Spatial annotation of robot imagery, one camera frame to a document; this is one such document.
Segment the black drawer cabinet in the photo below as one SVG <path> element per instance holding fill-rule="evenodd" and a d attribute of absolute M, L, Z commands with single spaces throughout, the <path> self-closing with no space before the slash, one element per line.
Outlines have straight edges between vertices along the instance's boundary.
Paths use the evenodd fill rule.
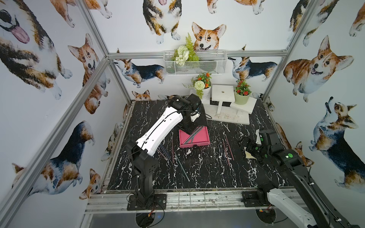
<path fill-rule="evenodd" d="M 207 116 L 206 116 L 203 104 L 200 104 L 199 109 L 198 109 L 198 114 L 199 114 L 199 117 L 195 120 L 195 123 L 197 123 L 197 127 L 201 127 L 201 126 L 207 127 L 208 126 Z"/>

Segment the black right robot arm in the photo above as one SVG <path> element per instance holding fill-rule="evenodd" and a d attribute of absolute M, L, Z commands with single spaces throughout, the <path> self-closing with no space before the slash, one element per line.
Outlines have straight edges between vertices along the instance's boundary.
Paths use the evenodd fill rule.
<path fill-rule="evenodd" d="M 299 228 L 356 227 L 330 203 L 302 159 L 294 150 L 285 148 L 276 131 L 261 130 L 256 139 L 244 136 L 240 140 L 240 149 L 258 162 L 275 168 L 281 176 L 287 178 L 308 209 L 303 209 L 287 198 L 272 182 L 260 184 L 257 197 L 243 198 L 245 204 L 252 202 L 262 206 L 275 206 Z"/>

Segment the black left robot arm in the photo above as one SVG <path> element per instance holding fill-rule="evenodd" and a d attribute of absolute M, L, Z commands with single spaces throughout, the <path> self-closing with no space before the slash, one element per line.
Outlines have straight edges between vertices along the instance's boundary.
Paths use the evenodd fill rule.
<path fill-rule="evenodd" d="M 129 211 L 166 208 L 166 195 L 155 194 L 153 188 L 153 173 L 158 166 L 154 154 L 176 126 L 189 136 L 195 136 L 206 125 L 204 106 L 197 95 L 174 96 L 154 125 L 138 140 L 127 143 L 127 157 L 137 175 L 137 189 L 128 201 Z"/>

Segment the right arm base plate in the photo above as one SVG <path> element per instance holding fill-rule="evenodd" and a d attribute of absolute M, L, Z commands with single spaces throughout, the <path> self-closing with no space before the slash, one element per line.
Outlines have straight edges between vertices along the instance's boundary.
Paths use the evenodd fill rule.
<path fill-rule="evenodd" d="M 242 200 L 245 207 L 268 207 L 270 205 L 267 197 L 267 192 L 261 189 L 252 191 L 243 191 L 241 193 Z"/>

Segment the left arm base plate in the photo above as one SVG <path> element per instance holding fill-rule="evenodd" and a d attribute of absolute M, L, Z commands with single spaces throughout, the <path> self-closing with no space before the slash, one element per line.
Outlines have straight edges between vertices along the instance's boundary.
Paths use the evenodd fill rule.
<path fill-rule="evenodd" d="M 155 194 L 148 199 L 139 199 L 135 194 L 131 194 L 127 202 L 127 211 L 165 210 L 167 195 Z"/>

